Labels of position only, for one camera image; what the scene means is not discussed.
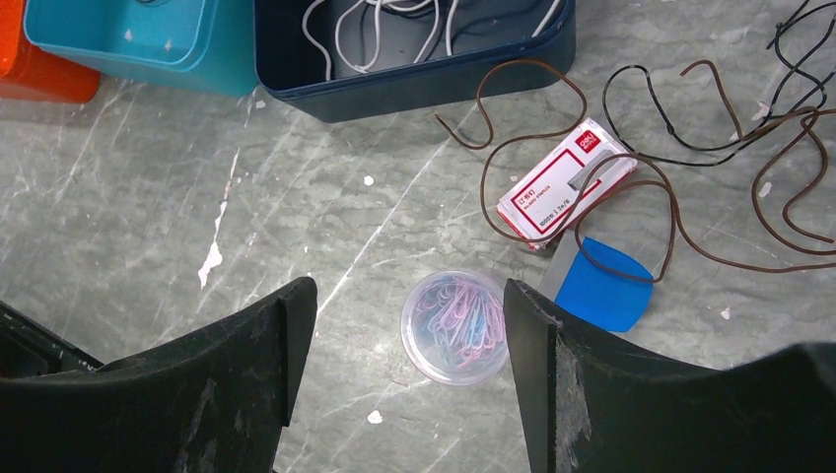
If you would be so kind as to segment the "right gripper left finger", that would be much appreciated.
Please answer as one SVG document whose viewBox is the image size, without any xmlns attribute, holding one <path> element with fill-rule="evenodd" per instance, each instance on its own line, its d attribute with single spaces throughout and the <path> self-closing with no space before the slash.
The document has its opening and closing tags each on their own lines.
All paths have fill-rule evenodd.
<svg viewBox="0 0 836 473">
<path fill-rule="evenodd" d="M 269 472 L 317 312 L 300 277 L 234 314 L 103 364 L 1 308 L 5 472 Z"/>
</svg>

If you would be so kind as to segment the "clear jar of clips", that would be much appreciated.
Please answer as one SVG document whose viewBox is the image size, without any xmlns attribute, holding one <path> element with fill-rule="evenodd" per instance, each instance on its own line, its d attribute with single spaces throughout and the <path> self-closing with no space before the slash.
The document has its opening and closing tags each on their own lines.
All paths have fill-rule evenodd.
<svg viewBox="0 0 836 473">
<path fill-rule="evenodd" d="M 437 271 L 419 281 L 402 307 L 400 333 L 413 365 L 448 386 L 481 383 L 509 358 L 503 290 L 477 271 Z"/>
</svg>

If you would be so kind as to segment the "navy blue tray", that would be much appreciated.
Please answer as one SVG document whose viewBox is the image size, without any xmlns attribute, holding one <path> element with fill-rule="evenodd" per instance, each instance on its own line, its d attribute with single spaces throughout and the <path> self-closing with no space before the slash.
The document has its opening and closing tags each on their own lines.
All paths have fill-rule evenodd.
<svg viewBox="0 0 836 473">
<path fill-rule="evenodd" d="M 510 60 L 562 73 L 576 53 L 573 1 L 256 1 L 256 76 L 281 101 L 337 123 L 474 98 Z"/>
</svg>

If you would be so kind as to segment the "red white staples box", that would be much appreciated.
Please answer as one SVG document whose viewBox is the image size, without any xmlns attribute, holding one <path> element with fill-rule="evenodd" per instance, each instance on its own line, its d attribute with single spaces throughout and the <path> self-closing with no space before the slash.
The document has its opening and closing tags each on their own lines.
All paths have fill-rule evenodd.
<svg viewBox="0 0 836 473">
<path fill-rule="evenodd" d="M 533 250 L 549 244 L 638 167 L 603 127 L 587 118 L 497 204 L 497 213 Z"/>
</svg>

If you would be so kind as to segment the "light blue tray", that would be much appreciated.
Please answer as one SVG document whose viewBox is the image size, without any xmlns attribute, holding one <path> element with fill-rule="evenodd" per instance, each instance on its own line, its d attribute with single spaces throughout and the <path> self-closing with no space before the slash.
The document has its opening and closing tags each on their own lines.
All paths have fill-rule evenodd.
<svg viewBox="0 0 836 473">
<path fill-rule="evenodd" d="M 23 28 L 109 76 L 230 97 L 257 85 L 250 1 L 30 1 Z"/>
</svg>

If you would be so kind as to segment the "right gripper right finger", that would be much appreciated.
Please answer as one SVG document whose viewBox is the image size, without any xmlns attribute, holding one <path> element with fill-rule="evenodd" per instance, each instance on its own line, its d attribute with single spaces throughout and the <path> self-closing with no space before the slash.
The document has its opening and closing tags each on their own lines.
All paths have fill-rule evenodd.
<svg viewBox="0 0 836 473">
<path fill-rule="evenodd" d="M 504 316 L 533 472 L 835 468 L 831 343 L 713 370 L 628 342 L 514 279 Z"/>
</svg>

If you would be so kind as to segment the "orange tray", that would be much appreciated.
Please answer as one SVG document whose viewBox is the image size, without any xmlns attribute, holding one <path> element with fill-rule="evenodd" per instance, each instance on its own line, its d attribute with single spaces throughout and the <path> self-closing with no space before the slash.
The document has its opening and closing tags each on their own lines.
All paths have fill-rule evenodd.
<svg viewBox="0 0 836 473">
<path fill-rule="evenodd" d="M 26 37 L 27 3 L 1 3 L 1 97 L 9 100 L 86 103 L 96 94 L 101 74 L 48 53 Z"/>
</svg>

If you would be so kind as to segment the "blue grey eraser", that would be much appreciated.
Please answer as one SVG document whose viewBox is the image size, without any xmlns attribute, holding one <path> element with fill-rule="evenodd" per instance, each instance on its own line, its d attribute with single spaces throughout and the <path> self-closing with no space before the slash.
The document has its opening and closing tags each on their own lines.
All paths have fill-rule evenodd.
<svg viewBox="0 0 836 473">
<path fill-rule="evenodd" d="M 611 332 L 627 332 L 647 310 L 651 272 L 593 238 L 565 233 L 537 290 L 570 314 Z"/>
</svg>

